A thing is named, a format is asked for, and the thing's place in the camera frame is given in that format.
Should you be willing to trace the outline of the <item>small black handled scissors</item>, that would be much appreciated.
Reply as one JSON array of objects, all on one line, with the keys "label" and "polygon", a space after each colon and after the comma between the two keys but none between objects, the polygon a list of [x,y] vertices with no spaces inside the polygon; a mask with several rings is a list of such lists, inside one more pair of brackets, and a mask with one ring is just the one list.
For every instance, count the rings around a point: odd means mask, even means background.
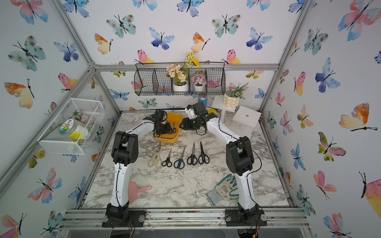
[{"label": "small black handled scissors", "polygon": [[163,167],[169,167],[170,168],[172,166],[173,163],[170,160],[171,159],[171,152],[172,152],[172,150],[170,149],[166,160],[161,163],[161,165]]}]

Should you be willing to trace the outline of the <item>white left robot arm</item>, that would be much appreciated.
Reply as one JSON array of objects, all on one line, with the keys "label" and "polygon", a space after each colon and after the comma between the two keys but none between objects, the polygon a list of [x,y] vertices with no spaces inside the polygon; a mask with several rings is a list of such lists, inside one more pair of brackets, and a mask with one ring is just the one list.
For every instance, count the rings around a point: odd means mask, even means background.
[{"label": "white left robot arm", "polygon": [[128,207],[128,189],[132,168],[139,156],[139,140],[154,131],[169,134],[172,128],[166,119],[167,113],[158,109],[154,114],[145,117],[139,125],[115,134],[111,151],[115,164],[115,179],[109,209]]}]

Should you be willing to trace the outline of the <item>all black scissors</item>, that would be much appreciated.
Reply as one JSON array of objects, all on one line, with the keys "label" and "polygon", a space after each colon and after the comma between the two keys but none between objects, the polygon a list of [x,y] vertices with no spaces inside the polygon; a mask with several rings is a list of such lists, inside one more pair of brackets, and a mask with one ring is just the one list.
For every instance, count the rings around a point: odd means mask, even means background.
[{"label": "all black scissors", "polygon": [[199,164],[209,164],[210,158],[205,154],[202,142],[200,142],[200,156],[198,157]]}]

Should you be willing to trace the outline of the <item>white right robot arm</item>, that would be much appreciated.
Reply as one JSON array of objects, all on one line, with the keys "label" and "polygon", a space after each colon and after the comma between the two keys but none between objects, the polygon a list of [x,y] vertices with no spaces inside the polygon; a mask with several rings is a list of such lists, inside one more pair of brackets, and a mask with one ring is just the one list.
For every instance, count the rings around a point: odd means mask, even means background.
[{"label": "white right robot arm", "polygon": [[226,146],[226,164],[236,178],[240,210],[244,212],[259,210],[260,206],[255,202],[253,194],[252,169],[255,159],[250,139],[233,133],[215,113],[209,113],[202,102],[188,105],[185,112],[188,117],[181,122],[181,129],[196,131],[204,127]]}]

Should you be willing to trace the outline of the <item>beige handled kitchen scissors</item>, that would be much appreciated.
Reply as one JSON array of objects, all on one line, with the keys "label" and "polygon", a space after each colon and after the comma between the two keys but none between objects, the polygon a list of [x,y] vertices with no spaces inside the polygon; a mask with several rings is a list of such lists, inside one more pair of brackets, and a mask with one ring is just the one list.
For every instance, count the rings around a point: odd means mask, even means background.
[{"label": "beige handled kitchen scissors", "polygon": [[159,168],[159,167],[161,167],[162,160],[161,160],[161,157],[160,157],[160,150],[161,150],[161,142],[159,143],[158,148],[157,148],[155,154],[153,155],[153,157],[148,162],[148,167],[149,168],[153,168],[153,167]]}]

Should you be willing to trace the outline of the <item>black handled steel scissors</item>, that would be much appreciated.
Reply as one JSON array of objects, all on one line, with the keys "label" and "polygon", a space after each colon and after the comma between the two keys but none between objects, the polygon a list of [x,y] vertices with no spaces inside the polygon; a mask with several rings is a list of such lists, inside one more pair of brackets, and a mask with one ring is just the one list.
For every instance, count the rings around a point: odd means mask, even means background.
[{"label": "black handled steel scissors", "polygon": [[187,158],[187,164],[193,166],[197,164],[197,158],[195,156],[195,143],[192,146],[191,155]]}]

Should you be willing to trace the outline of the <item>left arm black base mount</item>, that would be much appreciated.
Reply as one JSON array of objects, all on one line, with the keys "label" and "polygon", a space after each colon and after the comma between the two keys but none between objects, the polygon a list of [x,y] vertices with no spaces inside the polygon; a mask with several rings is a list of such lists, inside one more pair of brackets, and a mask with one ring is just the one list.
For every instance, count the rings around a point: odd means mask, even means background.
[{"label": "left arm black base mount", "polygon": [[125,206],[113,206],[111,203],[107,205],[106,220],[102,222],[103,228],[141,228],[144,225],[146,211],[129,210],[129,204]]}]

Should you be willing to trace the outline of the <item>blue handled scissors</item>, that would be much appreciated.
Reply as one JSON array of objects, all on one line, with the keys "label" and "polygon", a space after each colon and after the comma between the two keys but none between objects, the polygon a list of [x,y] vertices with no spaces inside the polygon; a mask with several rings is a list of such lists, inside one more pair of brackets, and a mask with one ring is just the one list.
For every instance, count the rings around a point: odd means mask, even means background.
[{"label": "blue handled scissors", "polygon": [[184,166],[185,166],[185,162],[184,162],[185,149],[186,149],[186,147],[183,148],[182,153],[181,153],[179,159],[177,159],[174,162],[174,168],[179,169],[179,170],[184,168]]}]

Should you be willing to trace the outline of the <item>yellow plastic storage box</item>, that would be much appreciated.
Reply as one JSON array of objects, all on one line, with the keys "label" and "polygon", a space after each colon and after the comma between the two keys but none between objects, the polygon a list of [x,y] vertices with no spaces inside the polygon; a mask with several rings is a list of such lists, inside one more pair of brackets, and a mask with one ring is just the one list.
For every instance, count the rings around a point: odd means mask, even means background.
[{"label": "yellow plastic storage box", "polygon": [[181,129],[179,128],[181,122],[183,120],[183,116],[181,114],[175,114],[175,113],[168,113],[167,114],[167,121],[172,127],[173,122],[175,122],[176,126],[176,133],[175,134],[163,134],[163,135],[156,135],[157,139],[161,143],[168,143],[168,144],[174,144],[178,141],[179,134],[181,132]]}]

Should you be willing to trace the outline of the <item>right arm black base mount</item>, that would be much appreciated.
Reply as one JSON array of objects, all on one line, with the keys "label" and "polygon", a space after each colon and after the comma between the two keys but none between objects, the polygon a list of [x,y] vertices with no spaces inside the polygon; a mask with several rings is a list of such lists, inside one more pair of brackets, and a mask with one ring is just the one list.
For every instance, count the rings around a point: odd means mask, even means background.
[{"label": "right arm black base mount", "polygon": [[267,226],[267,217],[258,204],[246,210],[238,205],[236,209],[225,210],[225,222],[227,227],[262,227]]}]

